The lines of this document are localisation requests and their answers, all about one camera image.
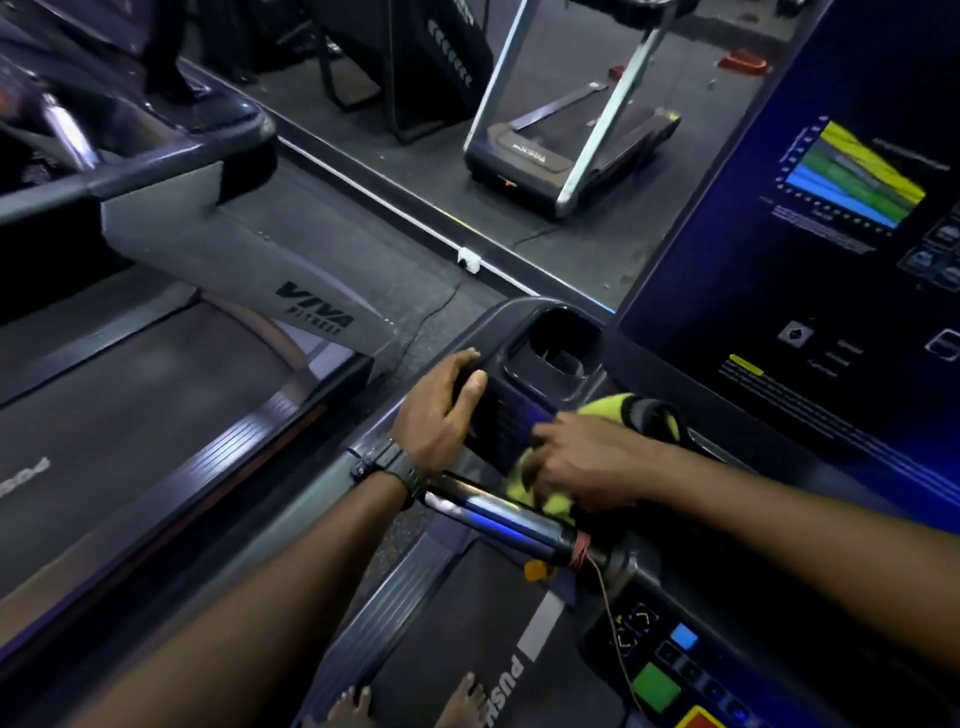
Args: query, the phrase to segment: red object on floor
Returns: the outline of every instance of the red object on floor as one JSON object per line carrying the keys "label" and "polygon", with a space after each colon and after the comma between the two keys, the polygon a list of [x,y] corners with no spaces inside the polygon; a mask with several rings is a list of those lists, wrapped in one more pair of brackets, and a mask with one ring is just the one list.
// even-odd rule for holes
{"label": "red object on floor", "polygon": [[770,72],[770,63],[742,48],[717,62],[717,67],[746,76],[764,76]]}

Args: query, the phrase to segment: treadmill control panel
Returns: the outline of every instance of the treadmill control panel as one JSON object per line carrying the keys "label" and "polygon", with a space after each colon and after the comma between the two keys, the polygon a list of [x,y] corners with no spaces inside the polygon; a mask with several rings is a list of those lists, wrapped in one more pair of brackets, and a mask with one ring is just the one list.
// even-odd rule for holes
{"label": "treadmill control panel", "polygon": [[[613,601],[614,641],[602,613],[583,653],[591,666],[659,728],[810,728],[814,716],[769,681],[690,628],[666,605],[631,583]],[[619,650],[626,678],[616,659]]]}

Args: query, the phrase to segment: cup holder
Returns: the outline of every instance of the cup holder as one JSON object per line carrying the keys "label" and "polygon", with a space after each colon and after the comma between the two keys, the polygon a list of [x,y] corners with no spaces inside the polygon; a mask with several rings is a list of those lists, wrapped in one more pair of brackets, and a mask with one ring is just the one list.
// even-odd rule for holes
{"label": "cup holder", "polygon": [[574,311],[547,311],[528,337],[533,353],[561,374],[584,378],[600,366],[600,329]]}
{"label": "cup holder", "polygon": [[574,400],[601,366],[600,327],[568,308],[544,311],[511,347],[504,369],[549,409]]}

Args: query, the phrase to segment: blue button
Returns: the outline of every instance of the blue button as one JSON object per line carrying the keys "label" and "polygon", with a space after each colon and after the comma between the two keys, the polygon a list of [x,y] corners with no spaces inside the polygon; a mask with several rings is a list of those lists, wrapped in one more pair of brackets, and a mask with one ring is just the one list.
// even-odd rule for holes
{"label": "blue button", "polygon": [[670,639],[683,649],[690,649],[699,638],[685,624],[678,624],[677,628],[670,633]]}

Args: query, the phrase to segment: hand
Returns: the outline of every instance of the hand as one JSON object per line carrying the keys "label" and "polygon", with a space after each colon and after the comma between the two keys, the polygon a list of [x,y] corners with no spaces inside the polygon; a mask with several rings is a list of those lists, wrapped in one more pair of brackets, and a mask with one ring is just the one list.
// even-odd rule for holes
{"label": "hand", "polygon": [[430,473],[451,467],[467,438],[470,417],[487,388],[487,375],[479,370],[471,374],[456,403],[453,384],[479,356],[476,349],[448,356],[417,382],[396,413],[390,436]]}
{"label": "hand", "polygon": [[602,511],[649,495],[649,459],[659,443],[606,418],[567,412],[534,427],[533,437],[538,444],[522,475],[538,497],[565,493],[585,510]]}

